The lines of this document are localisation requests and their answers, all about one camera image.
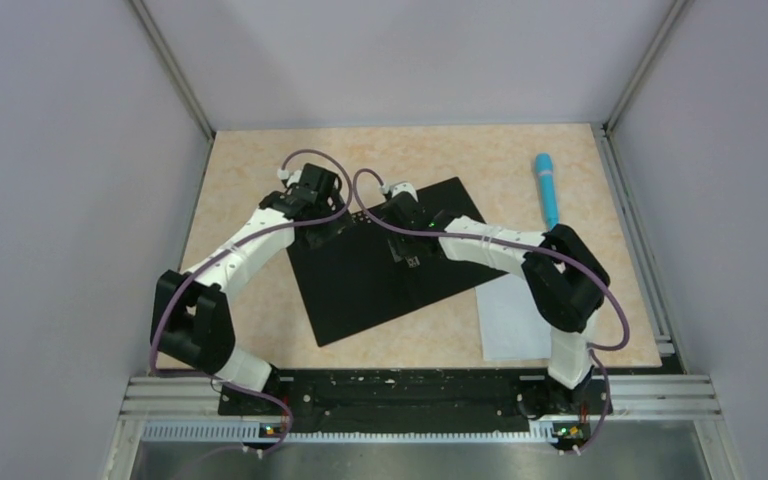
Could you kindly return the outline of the red and black folder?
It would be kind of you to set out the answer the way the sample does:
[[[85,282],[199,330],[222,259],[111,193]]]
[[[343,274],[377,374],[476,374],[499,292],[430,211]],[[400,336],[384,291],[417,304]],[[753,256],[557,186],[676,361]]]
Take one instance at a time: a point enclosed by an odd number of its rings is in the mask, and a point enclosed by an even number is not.
[[[311,248],[302,239],[287,255],[320,347],[472,290],[499,270],[444,257],[414,266],[395,259],[389,232],[358,211],[339,235]]]

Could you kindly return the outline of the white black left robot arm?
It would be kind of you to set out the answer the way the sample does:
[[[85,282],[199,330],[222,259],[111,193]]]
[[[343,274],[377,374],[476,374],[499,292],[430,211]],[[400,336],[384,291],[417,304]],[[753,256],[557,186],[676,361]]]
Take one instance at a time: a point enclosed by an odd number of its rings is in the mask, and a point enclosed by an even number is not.
[[[151,355],[165,354],[192,369],[243,387],[257,413],[279,404],[280,386],[269,362],[238,346],[230,303],[276,254],[304,234],[325,233],[347,218],[340,190],[345,173],[306,164],[282,170],[284,186],[257,205],[250,218],[210,256],[185,272],[158,279],[151,325]]]

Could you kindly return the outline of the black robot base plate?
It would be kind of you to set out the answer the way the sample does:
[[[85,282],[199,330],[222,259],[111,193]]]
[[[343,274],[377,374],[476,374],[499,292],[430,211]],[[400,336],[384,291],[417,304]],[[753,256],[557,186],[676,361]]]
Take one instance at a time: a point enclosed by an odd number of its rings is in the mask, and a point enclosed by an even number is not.
[[[605,381],[568,390],[538,368],[286,369],[262,397],[216,385],[221,416],[281,416],[296,434],[524,432],[612,413]]]

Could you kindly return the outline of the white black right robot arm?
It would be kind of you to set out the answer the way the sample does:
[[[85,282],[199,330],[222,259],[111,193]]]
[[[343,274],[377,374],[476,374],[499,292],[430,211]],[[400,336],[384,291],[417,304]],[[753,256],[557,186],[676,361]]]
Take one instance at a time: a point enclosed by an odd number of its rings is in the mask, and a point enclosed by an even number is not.
[[[401,257],[470,262],[524,280],[551,327],[549,404],[572,412],[586,400],[584,381],[592,370],[589,324],[604,304],[610,277],[574,229],[558,224],[533,234],[446,211],[432,215],[408,192],[387,194],[377,217]]]

